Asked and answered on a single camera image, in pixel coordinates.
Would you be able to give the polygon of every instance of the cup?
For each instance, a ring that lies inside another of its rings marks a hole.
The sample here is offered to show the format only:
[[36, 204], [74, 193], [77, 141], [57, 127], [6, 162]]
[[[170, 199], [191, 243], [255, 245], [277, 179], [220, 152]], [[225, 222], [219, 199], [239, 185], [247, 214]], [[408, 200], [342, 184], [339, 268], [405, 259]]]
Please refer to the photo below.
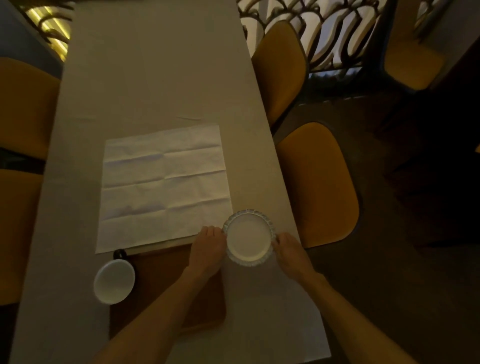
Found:
[[119, 249], [113, 253], [113, 260], [97, 272], [93, 291], [101, 303], [115, 304], [130, 294], [134, 284], [135, 270], [127, 261], [127, 253]]

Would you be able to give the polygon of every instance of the mug handle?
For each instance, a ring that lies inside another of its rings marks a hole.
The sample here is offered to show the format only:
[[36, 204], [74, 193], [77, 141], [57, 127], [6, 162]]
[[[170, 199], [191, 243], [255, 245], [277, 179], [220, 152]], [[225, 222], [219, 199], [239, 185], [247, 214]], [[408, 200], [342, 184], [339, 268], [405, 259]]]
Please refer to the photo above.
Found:
[[117, 249], [113, 252], [113, 259], [124, 259], [127, 260], [127, 252], [123, 249]]

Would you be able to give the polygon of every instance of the napkin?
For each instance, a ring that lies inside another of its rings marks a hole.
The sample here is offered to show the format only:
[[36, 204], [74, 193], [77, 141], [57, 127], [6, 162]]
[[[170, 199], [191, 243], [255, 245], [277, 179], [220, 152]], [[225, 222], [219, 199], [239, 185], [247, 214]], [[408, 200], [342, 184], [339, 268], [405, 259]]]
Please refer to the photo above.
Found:
[[218, 125], [106, 141], [97, 253], [195, 235], [231, 214]]

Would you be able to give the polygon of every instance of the wooden tray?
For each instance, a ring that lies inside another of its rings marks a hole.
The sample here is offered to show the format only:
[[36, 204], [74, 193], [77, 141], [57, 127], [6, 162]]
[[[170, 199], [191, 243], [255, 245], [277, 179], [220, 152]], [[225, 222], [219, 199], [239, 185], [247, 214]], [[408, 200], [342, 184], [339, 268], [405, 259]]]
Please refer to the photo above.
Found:
[[[128, 256], [135, 268], [135, 286], [120, 303], [110, 306], [110, 338], [127, 326], [158, 296], [170, 287], [188, 265], [189, 245]], [[220, 325], [226, 306], [221, 272], [215, 274], [194, 299], [185, 317], [181, 334]]]

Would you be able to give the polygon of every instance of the railing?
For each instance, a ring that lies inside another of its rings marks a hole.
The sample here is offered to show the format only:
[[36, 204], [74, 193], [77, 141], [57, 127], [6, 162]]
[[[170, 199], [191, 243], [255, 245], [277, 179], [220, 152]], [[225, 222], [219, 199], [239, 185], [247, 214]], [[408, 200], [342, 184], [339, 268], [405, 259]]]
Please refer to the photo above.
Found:
[[[426, 21], [441, 1], [422, 1], [416, 27]], [[361, 66], [362, 53], [385, 2], [386, 0], [236, 0], [251, 55], [275, 22], [288, 20], [300, 36], [310, 63], [310, 72]], [[19, 8], [60, 57], [65, 59], [74, 3], [45, 0], [44, 4], [55, 6], [32, 8], [20, 5]]]

